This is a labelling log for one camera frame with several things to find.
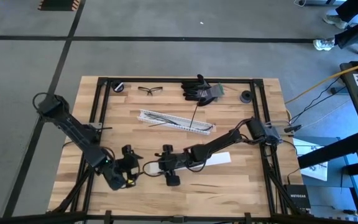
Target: gray floor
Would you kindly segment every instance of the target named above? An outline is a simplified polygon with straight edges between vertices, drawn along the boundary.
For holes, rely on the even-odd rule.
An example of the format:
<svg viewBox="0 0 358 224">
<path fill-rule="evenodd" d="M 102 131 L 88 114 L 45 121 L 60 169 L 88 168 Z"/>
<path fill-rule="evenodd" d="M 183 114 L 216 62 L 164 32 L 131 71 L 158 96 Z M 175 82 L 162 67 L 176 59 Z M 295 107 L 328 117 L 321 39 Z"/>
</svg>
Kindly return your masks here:
<svg viewBox="0 0 358 224">
<path fill-rule="evenodd" d="M 87 0 L 76 35 L 317 38 L 340 32 L 320 18 L 329 8 L 300 8 L 292 2 Z M 75 13 L 40 12 L 38 3 L 0 0 L 0 35 L 67 35 Z M 0 214 L 35 123 L 31 99 L 47 90 L 63 45 L 59 41 L 0 40 Z M 74 42 L 57 93 L 73 104 L 82 75 L 201 73 L 206 77 L 276 77 L 289 100 L 338 72 L 340 63 L 357 60 L 356 50 L 356 45 L 318 52 L 311 44 Z M 328 85 L 288 109 L 299 113 Z M 334 96 L 298 122 L 312 123 L 348 99 Z M 299 135 L 343 138 L 356 132 L 358 119 L 348 102 Z M 59 130 L 45 125 L 16 215 L 43 213 L 47 208 L 63 140 Z"/>
</svg>

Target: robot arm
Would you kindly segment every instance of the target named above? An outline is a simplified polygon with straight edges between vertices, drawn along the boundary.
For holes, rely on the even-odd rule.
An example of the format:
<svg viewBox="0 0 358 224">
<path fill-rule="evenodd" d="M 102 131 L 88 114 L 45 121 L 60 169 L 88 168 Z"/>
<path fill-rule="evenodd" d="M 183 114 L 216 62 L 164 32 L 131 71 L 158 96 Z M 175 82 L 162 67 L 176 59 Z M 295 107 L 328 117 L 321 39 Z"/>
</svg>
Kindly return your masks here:
<svg viewBox="0 0 358 224">
<path fill-rule="evenodd" d="M 243 138 L 244 135 L 240 133 L 239 129 L 244 124 L 247 125 L 252 140 Z M 207 144 L 197 144 L 187 147 L 183 150 L 183 153 L 172 153 L 172 146 L 164 145 L 163 152 L 156 154 L 156 156 L 160 157 L 158 159 L 158 168 L 164 173 L 168 186 L 178 186 L 180 185 L 180 179 L 179 176 L 175 174 L 175 169 L 186 167 L 191 170 L 191 167 L 205 164 L 206 160 L 209 159 L 213 153 L 232 144 L 239 142 L 245 142 L 247 144 L 278 144 L 281 141 L 280 135 L 273 126 L 267 127 L 260 120 L 255 118 L 244 119 L 234 129 L 221 137 Z"/>
<path fill-rule="evenodd" d="M 139 174 L 132 174 L 131 169 L 139 167 L 138 159 L 142 158 L 134 153 L 131 146 L 124 146 L 122 148 L 124 158 L 115 160 L 106 148 L 97 144 L 100 139 L 100 130 L 91 125 L 81 124 L 75 119 L 70 114 L 69 105 L 62 96 L 46 95 L 38 107 L 34 104 L 35 109 L 44 121 L 51 122 L 61 129 L 83 151 L 85 161 L 94 169 L 96 174 L 103 175 L 110 188 L 118 190 L 123 185 L 126 187 L 135 186 L 135 180 Z M 125 180 L 123 173 L 127 174 L 127 180 Z"/>
</svg>

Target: black cable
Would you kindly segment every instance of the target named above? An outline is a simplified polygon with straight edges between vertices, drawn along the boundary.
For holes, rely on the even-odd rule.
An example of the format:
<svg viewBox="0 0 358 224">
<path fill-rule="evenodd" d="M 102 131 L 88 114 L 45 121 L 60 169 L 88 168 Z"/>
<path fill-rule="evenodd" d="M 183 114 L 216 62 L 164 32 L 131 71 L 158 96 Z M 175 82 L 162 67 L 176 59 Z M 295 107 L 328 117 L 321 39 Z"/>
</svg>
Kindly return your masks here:
<svg viewBox="0 0 358 224">
<path fill-rule="evenodd" d="M 314 101 L 316 101 L 318 98 L 320 98 L 320 96 L 321 96 L 325 91 L 329 90 L 329 88 L 330 88 L 334 83 L 336 83 L 339 79 L 340 79 L 340 77 L 338 77 L 337 79 L 335 79 L 335 81 L 333 81 L 331 84 L 329 84 L 329 86 L 328 86 L 325 90 L 323 90 L 315 99 L 313 99 L 313 100 L 310 102 L 310 104 L 303 109 L 303 111 L 302 111 L 301 113 L 299 113 L 299 114 L 297 114 L 296 116 L 292 117 L 292 119 L 290 120 L 290 123 L 295 123 L 295 121 L 297 121 L 297 119 L 299 118 L 299 116 L 300 116 L 303 112 L 305 112 L 305 111 L 308 109 L 308 107 L 313 104 Z"/>
<path fill-rule="evenodd" d="M 265 157 L 272 156 L 272 155 L 274 155 L 276 152 L 277 152 L 277 146 L 275 147 L 274 151 L 273 151 L 271 154 L 265 155 Z"/>
<path fill-rule="evenodd" d="M 38 112 L 39 111 L 39 108 L 35 105 L 35 99 L 40 96 L 40 95 L 49 95 L 49 93 L 45 93 L 45 92 L 42 92 L 42 93 L 37 93 L 35 94 L 35 96 L 32 98 L 32 106 L 34 107 L 34 109 Z"/>
<path fill-rule="evenodd" d="M 111 160 L 116 160 L 116 155 L 112 149 L 110 149 L 109 147 L 105 147 L 105 146 L 101 146 L 101 147 L 102 147 L 102 149 L 107 149 L 108 151 L 111 152 L 112 157 L 110 157 L 111 155 L 109 153 L 107 153 L 107 156 L 109 156 L 109 158 Z"/>
<path fill-rule="evenodd" d="M 201 172 L 201 171 L 204 169 L 204 167 L 205 167 L 205 164 L 206 164 L 206 161 L 208 160 L 209 152 L 210 152 L 210 151 L 211 151 L 211 148 L 209 148 L 209 149 L 208 149 L 208 152 L 206 153 L 203 166 L 202 166 L 200 169 L 198 169 L 198 170 L 193 170 L 193 169 L 190 168 L 190 166 L 188 165 L 188 154 L 185 152 L 185 153 L 186 153 L 186 161 L 184 162 L 185 167 L 186 167 L 188 170 L 192 171 L 192 172 Z"/>
<path fill-rule="evenodd" d="M 341 89 L 338 90 L 337 92 L 333 93 L 332 95 L 329 95 L 329 96 L 325 97 L 324 99 L 320 100 L 319 102 L 315 103 L 314 105 L 309 106 L 309 107 L 303 109 L 303 111 L 302 111 L 301 113 L 297 114 L 296 116 L 294 116 L 294 117 L 290 120 L 290 122 L 291 122 L 293 119 L 295 119 L 293 122 L 291 122 L 291 124 L 294 124 L 294 123 L 298 120 L 298 118 L 299 118 L 304 112 L 308 111 L 309 109 L 312 109 L 314 106 L 316 106 L 316 105 L 318 105 L 319 103 L 323 102 L 324 100 L 327 100 L 328 98 L 334 96 L 336 93 L 339 93 L 341 90 L 343 90 L 343 89 L 345 89 L 345 88 L 346 88 L 346 86 L 344 86 L 343 88 L 341 88 Z"/>
<path fill-rule="evenodd" d="M 203 92 L 204 92 L 204 90 L 205 90 L 205 87 L 206 87 L 206 86 L 203 87 L 203 90 L 202 90 L 201 93 L 200 93 L 200 98 L 198 99 L 198 102 L 197 102 L 197 104 L 196 104 L 196 109 L 194 110 L 193 117 L 191 118 L 189 128 L 191 128 L 191 124 L 193 124 L 194 116 L 196 115 L 196 111 L 197 111 L 197 108 L 198 108 L 198 104 L 199 104 L 200 101 L 201 101 L 201 98 L 202 98 L 201 96 L 203 95 Z"/>
<path fill-rule="evenodd" d="M 296 146 L 292 142 L 287 141 L 287 140 L 283 140 L 283 142 L 286 142 L 286 143 L 290 144 L 291 146 L 293 146 L 293 148 L 295 149 L 296 155 L 298 155 L 298 150 L 296 150 Z"/>
<path fill-rule="evenodd" d="M 158 172 L 157 175 L 152 175 L 152 174 L 148 174 L 148 173 L 144 170 L 144 167 L 145 167 L 146 165 L 148 165 L 148 164 L 153 163 L 153 162 L 170 162 L 170 161 L 172 161 L 172 160 L 167 160 L 167 161 L 148 161 L 148 162 L 146 162 L 145 164 L 143 164 L 143 166 L 142 166 L 142 173 L 145 174 L 146 176 L 149 176 L 149 177 L 159 177 L 159 176 L 161 176 L 162 174 L 164 174 L 163 171 Z"/>
<path fill-rule="evenodd" d="M 293 174 L 293 173 L 295 173 L 295 172 L 298 171 L 298 170 L 300 170 L 300 168 L 297 168 L 295 171 L 293 171 L 293 172 L 291 172 L 291 173 L 289 173 L 289 174 L 287 175 L 287 181 L 288 181 L 288 184 L 289 184 L 289 185 L 291 185 L 290 175 Z"/>
<path fill-rule="evenodd" d="M 249 138 L 245 135 L 245 134 L 240 134 L 242 137 L 244 137 L 245 139 L 248 139 L 249 140 Z"/>
<path fill-rule="evenodd" d="M 63 144 L 62 148 L 64 148 L 65 146 L 67 146 L 68 144 L 71 144 L 71 143 L 74 143 L 74 142 L 73 141 L 66 142 L 65 144 Z"/>
</svg>

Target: wooden tabletop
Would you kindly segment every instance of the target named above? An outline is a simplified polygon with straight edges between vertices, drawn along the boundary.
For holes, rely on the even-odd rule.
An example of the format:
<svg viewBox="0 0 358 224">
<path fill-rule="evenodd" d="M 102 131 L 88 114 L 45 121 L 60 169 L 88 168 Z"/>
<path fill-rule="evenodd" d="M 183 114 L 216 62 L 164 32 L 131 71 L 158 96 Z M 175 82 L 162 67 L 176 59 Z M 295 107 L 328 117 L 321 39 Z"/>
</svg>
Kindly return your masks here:
<svg viewBox="0 0 358 224">
<path fill-rule="evenodd" d="M 73 116 L 82 123 L 89 120 L 97 80 L 98 77 L 81 79 Z M 161 152 L 164 144 L 173 145 L 174 152 L 181 153 L 185 147 L 207 143 L 226 134 L 240 120 L 253 116 L 254 110 L 252 104 L 244 104 L 239 99 L 242 91 L 249 90 L 249 84 L 222 84 L 224 96 L 199 107 L 195 114 L 195 120 L 216 125 L 212 133 L 205 136 L 164 126 L 149 127 L 150 124 L 137 120 L 140 109 L 191 119 L 196 102 L 184 100 L 180 83 L 125 83 L 122 93 L 110 93 L 113 97 L 109 97 L 104 127 L 112 129 L 103 131 L 101 146 L 113 149 L 119 159 L 121 147 L 130 144 L 135 153 L 144 158 L 139 161 L 142 166 L 156 160 L 154 153 Z M 271 119 L 287 119 L 278 79 L 264 79 L 264 84 Z M 138 86 L 162 86 L 163 91 L 147 96 Z M 257 97 L 263 117 L 259 94 Z M 249 136 L 246 126 L 241 128 L 241 133 Z M 177 187 L 166 186 L 164 176 L 142 175 L 136 187 L 112 191 L 102 176 L 95 176 L 89 214 L 104 215 L 106 210 L 111 210 L 114 215 L 243 217 L 244 212 L 249 212 L 252 217 L 269 217 L 259 146 L 235 144 L 222 152 L 230 153 L 230 163 L 206 166 L 200 173 L 180 170 L 177 175 L 181 184 Z M 287 175 L 299 168 L 298 160 L 293 146 L 287 143 L 278 146 L 277 154 L 285 183 Z M 57 207 L 74 186 L 80 157 L 81 151 L 74 144 L 64 147 L 48 209 Z M 299 171 L 290 179 L 292 184 L 302 184 Z M 80 208 L 84 194 L 85 189 L 81 191 Z"/>
</svg>

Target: black glove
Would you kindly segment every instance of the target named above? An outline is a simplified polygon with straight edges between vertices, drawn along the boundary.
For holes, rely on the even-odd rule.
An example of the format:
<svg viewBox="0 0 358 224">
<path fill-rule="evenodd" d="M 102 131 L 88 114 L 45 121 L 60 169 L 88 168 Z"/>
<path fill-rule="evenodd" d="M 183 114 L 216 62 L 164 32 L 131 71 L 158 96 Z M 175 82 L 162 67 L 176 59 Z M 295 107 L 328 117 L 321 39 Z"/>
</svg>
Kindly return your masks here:
<svg viewBox="0 0 358 224">
<path fill-rule="evenodd" d="M 185 91 L 183 96 L 185 100 L 198 101 L 198 106 L 208 105 L 215 100 L 209 89 L 211 86 L 205 81 L 204 77 L 200 74 L 197 75 L 198 81 L 196 82 L 182 82 L 181 88 Z"/>
</svg>

